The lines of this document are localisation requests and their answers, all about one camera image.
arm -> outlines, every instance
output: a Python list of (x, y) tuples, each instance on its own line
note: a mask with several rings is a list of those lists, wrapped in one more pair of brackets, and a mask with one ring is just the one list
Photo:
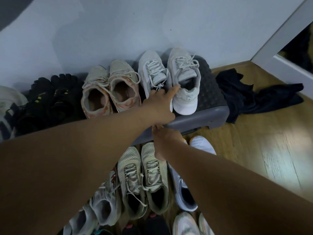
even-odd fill
[(174, 120), (169, 105), (178, 89), (151, 91), (142, 106), (118, 114), (1, 143), (1, 234), (56, 235), (146, 128)]
[(185, 144), (178, 131), (153, 128), (156, 157), (186, 182), (218, 234), (311, 234), (312, 203), (240, 165)]

black cloth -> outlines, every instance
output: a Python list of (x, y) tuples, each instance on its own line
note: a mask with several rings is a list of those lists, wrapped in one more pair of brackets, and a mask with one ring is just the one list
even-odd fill
[(242, 74), (233, 68), (221, 71), (216, 82), (224, 94), (229, 107), (227, 123), (235, 123), (240, 114), (257, 114), (286, 108), (303, 102), (296, 94), (303, 90), (303, 84), (280, 84), (253, 91), (253, 85), (243, 84)]

